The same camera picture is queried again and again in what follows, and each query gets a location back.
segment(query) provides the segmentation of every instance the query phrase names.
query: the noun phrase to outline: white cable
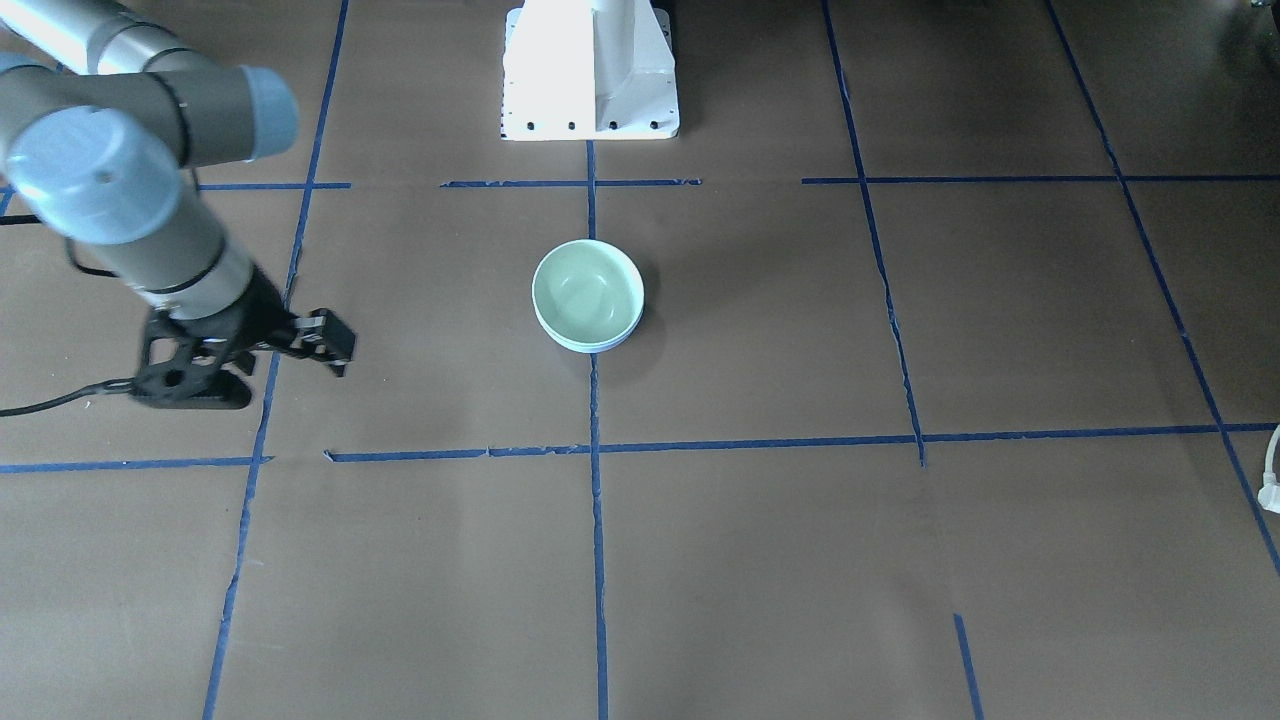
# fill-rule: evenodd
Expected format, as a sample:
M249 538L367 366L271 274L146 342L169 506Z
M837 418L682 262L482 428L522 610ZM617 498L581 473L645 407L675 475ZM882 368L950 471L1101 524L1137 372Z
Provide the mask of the white cable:
M1262 489L1258 491L1258 505L1263 510L1280 512L1280 486L1276 484L1276 443L1280 442L1280 425L1271 433L1271 442L1267 443L1267 457L1262 470Z

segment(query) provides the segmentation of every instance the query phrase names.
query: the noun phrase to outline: vertical blue tape line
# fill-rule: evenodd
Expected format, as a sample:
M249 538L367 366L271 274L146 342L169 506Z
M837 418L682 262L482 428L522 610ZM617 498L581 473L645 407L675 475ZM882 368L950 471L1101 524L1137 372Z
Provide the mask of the vertical blue tape line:
M595 141L586 141L586 237L595 237Z
M609 720L609 652L604 629L604 515L600 506L600 374L591 354L591 516L595 520L595 671L599 720Z
M876 252L876 268L884 283L884 307L888 313L888 325L893 331L893 343L897 346L897 363L902 368L902 389L906 392L906 409L911 414L911 430L915 433L915 447L920 456L920 466L928 465L924 451L924 433L920 432L920 415L915 409L915 391L911 389L911 373L906 366L906 351L902 348L902 331L893 309L893 291L888 283L888 270L884 266L884 254L881 251L879 229L876 225L876 209L872 206L872 191L867 183L867 170L863 167L863 152L858 145L858 129L854 124L854 110L849 101L849 83L845 79L845 65L840 60L840 47L836 44L836 26L831 20L831 3L822 0L822 14L827 22L827 42L831 45L831 61L836 65L836 81L840 85L840 99L845 108L845 122L849 124L849 142L854 150L854 165L858 168L858 186L863 192L863 208L867 211L867 227L872 234L872 250Z
M284 305L293 299L293 282L298 274L298 261L302 258L302 238L307 231L307 217L311 214L311 193L316 188L316 169L320 167L320 147L324 143L324 128L329 122L329 102L333 100L333 83L338 77L338 58L342 55L342 36L347 29L347 8L351 0L342 0L338 10L338 32L333 37L333 53L329 55L329 76L324 85L324 97L320 100L320 117L316 119L316 136L311 142L311 164L307 167L306 188L302 191L302 209L298 211L298 229L293 233L293 255L289 258L289 277L284 282Z
M1115 146L1111 143L1111 137L1107 135L1106 127L1102 124L1102 115L1098 113L1098 106L1093 101L1093 95L1089 92L1088 85L1084 82L1084 73L1080 72L1080 65L1075 60L1075 53L1071 51L1071 44L1066 40L1066 31L1062 28L1062 22L1057 17L1057 10L1053 8L1053 0L1044 0L1044 8L1048 10L1050 19L1053 22L1053 29L1057 32L1057 38L1062 44L1062 51L1066 54L1066 60L1071 65L1071 72L1075 74L1075 82L1080 87L1080 94L1084 96L1084 102L1089 108L1089 114L1093 117L1093 124L1097 126L1098 136L1102 138L1102 146L1106 149L1107 158L1111 160L1111 169L1115 172L1116 179L1120 181L1120 190L1124 192L1125 202L1129 205L1129 214L1133 215L1133 223L1138 228L1138 237L1142 238L1142 247L1147 252L1147 260L1151 263L1151 269L1156 275L1156 282L1160 284L1160 292L1165 296L1165 304L1169 306L1169 313L1174 318L1174 324L1178 328L1178 334L1183 338L1183 347L1187 350L1187 357L1190 360L1192 369L1196 370L1196 379L1199 380L1201 392L1204 395L1204 402L1208 405L1210 414L1213 416L1213 424L1217 427L1219 434L1222 437L1222 446L1226 448L1226 455L1231 460L1231 468L1235 470L1235 479L1240 484L1240 489L1244 492L1244 500L1249 505L1249 510L1253 512L1253 521L1258 527L1258 533L1262 536L1262 543L1266 546L1267 555L1271 557L1271 565L1275 568L1277 575L1280 575L1280 553L1276 552L1275 541L1271 538L1271 530L1267 529L1267 523L1262 518L1262 509L1258 506L1257 498L1253 496L1253 487L1249 484L1248 478L1244 475L1244 469L1240 466L1240 459L1235 454L1235 445L1231 443L1231 434L1228 432L1226 423L1222 421L1222 414L1219 411L1217 401L1213 398L1213 391L1210 389L1208 378L1204 375L1204 369L1201 365L1199 356L1196 354L1196 346L1192 343L1190 333L1187 332L1187 324L1183 322L1183 314L1178 310L1178 302L1174 300L1174 293L1169 288L1169 282L1165 279L1165 272L1161 269L1160 259L1156 256L1156 249L1151 243L1151 237L1147 234L1147 225L1142 222L1142 214L1138 211L1138 204L1133 199L1133 192L1129 190L1129 181L1120 168L1120 159L1116 155Z
M964 618L955 614L956 639L960 642L960 659L964 660L964 676L969 682L969 702L973 705L973 720L983 720L982 694L978 692L978 675L973 671L973 655L969 652L969 633L964 629Z
M342 0L342 9L338 13L338 29L334 35L333 53L329 58L329 76L325 81L324 100L320 102L320 118L316 122L316 137L311 147L311 165L307 170L307 188L302 191L302 209L298 213L298 229L293 240L293 254L289 260L289 277L284 290L284 302L288 304L289 290L297 274L298 256L302 250L302 237L307 225L307 213L311 209L311 191L315 184L316 165L320 161L320 146L324 137L325 118L329 114L329 101L333 97L333 82L338 73L338 56L342 51L342 36L347 26L347 6L349 0ZM209 671L209 689L205 693L204 720L212 720L218 706L218 689L223 678L223 664L227 660L227 644L230 639L232 616L236 610L236 594L239 591L241 571L244 568L244 547L248 542L250 505L257 495L257 478L264 462L264 448L266 446L266 430L271 421L271 407L275 404L275 382L280 372L280 355L271 356L271 369L268 373L266 388L262 391L262 420L253 439L253 460L248 470L248 480L244 486L244 505L241 507L239 536L236 543L236 569L232 580L227 585L227 597L223 600L223 618L218 628L218 644L214 647L214 662Z

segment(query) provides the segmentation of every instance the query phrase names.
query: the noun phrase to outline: white mounting plate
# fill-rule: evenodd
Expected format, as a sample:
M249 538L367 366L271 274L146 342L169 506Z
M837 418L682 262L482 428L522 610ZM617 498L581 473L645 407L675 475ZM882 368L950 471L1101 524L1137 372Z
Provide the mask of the white mounting plate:
M511 35L516 29L520 13L521 8L507 13L507 46L511 45ZM657 8L654 8L653 14L658 20L658 27L662 28L667 49L671 50L671 15ZM530 129L529 120L521 123L520 108L513 106L507 96L507 82L503 78L502 119L499 123L503 140L668 140L675 137L680 129L676 78L671 73L637 72L632 74L623 92L614 97L602 99L596 109L595 127L590 127L590 122L582 122L575 123L572 129L567 124L553 127L549 123L539 124L536 122ZM612 128L609 123L617 123L617 127ZM658 123L658 127L652 127L652 123Z

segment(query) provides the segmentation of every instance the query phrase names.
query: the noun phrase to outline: white bowl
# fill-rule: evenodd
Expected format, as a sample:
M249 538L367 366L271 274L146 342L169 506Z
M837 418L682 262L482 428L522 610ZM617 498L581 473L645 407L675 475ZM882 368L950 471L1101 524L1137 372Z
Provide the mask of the white bowl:
M607 242L566 242L548 252L534 272L538 323L575 352L616 347L640 323L643 307L640 272Z

